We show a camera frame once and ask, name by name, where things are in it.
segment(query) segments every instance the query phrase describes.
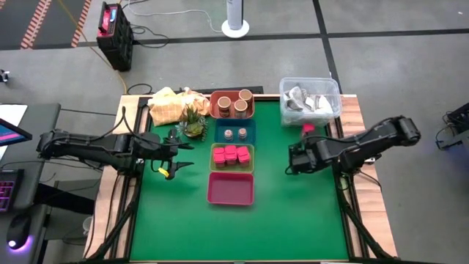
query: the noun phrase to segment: yellow object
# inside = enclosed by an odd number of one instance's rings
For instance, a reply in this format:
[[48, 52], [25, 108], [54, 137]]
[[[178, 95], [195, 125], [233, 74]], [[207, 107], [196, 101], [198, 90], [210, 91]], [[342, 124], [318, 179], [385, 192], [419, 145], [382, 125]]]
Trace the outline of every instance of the yellow object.
[[[79, 30], [80, 34], [81, 34], [81, 35], [83, 36], [83, 38], [85, 39], [85, 42], [86, 42], [86, 44], [88, 45], [88, 48], [91, 48], [91, 50], [92, 50], [98, 57], [100, 57], [106, 65], [108, 65], [108, 67], [110, 67], [112, 70], [114, 70], [114, 69], [112, 68], [112, 66], [109, 64], [109, 62], [108, 62], [106, 59], [104, 59], [103, 56], [101, 56], [101, 54], [99, 54], [99, 53], [89, 44], [89, 41], [88, 41], [88, 39], [86, 38], [85, 34], [81, 31], [81, 28], [80, 28], [80, 26], [78, 25], [77, 21], [73, 18], [73, 15], [70, 13], [70, 11], [68, 10], [67, 6], [62, 2], [62, 0], [59, 0], [59, 4], [60, 4], [60, 6], [62, 7], [62, 9], [67, 13], [67, 15], [68, 15], [68, 17], [70, 18], [70, 20], [75, 24], [77, 30]], [[124, 81], [124, 79], [122, 78], [122, 76], [120, 75], [120, 73], [119, 73], [117, 70], [115, 70], [115, 72], [116, 72], [116, 74], [117, 74], [117, 77], [119, 77], [120, 81], [122, 82], [122, 85], [124, 86], [124, 95], [126, 95], [126, 94], [127, 94], [127, 84], [125, 84], [125, 81]]]
[[163, 169], [163, 168], [159, 168], [158, 171], [164, 175], [164, 177], [169, 177], [169, 173], [167, 170]]
[[148, 100], [149, 113], [155, 125], [165, 125], [181, 120], [187, 107], [192, 106], [199, 114], [210, 113], [210, 102], [202, 94], [189, 87], [184, 92], [175, 94], [169, 87], [164, 87]]

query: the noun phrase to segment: orange striped tape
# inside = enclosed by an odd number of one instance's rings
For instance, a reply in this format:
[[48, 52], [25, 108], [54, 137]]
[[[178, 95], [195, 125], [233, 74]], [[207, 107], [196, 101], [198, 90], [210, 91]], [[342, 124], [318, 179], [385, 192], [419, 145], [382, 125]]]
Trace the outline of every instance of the orange striped tape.
[[29, 21], [28, 29], [26, 30], [26, 33], [24, 33], [23, 40], [21, 41], [21, 49], [32, 48], [51, 2], [52, 0], [39, 0], [31, 21]]
[[75, 29], [75, 33], [73, 34], [73, 39], [71, 43], [71, 46], [74, 48], [76, 48], [76, 46], [78, 45], [78, 41], [80, 40], [81, 30], [83, 29], [83, 26], [85, 24], [85, 20], [86, 20], [86, 16], [88, 15], [90, 4], [91, 4], [91, 0], [85, 0], [83, 9], [81, 10], [80, 19], [78, 19], [78, 22], [77, 22], [78, 26]]
[[0, 0], [0, 10], [3, 8], [3, 6], [5, 5], [5, 2], [7, 0]]

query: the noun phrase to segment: computer monitor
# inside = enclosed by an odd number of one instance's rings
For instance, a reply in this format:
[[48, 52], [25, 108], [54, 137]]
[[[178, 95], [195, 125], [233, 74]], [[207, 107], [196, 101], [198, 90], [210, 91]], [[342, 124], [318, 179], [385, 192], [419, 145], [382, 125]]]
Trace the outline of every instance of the computer monitor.
[[31, 139], [32, 135], [30, 133], [0, 118], [0, 147]]

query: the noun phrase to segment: small potted plant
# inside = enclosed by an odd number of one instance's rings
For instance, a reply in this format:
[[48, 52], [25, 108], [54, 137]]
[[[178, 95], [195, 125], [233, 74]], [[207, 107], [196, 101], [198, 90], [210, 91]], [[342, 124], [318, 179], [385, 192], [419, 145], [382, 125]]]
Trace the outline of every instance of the small potted plant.
[[181, 121], [176, 128], [179, 133], [191, 139], [201, 139], [204, 142], [207, 136], [207, 120], [192, 106], [185, 108], [185, 113], [182, 113]]

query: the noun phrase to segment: yellow cloth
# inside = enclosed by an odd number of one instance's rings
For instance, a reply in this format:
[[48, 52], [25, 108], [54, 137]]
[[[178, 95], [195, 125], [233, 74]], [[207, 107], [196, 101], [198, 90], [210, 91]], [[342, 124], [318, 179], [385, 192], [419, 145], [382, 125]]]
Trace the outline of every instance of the yellow cloth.
[[184, 88], [184, 92], [177, 95], [171, 88], [164, 87], [148, 100], [149, 113], [155, 125], [180, 121], [187, 106], [192, 106], [199, 114], [210, 113], [209, 100], [189, 87]]

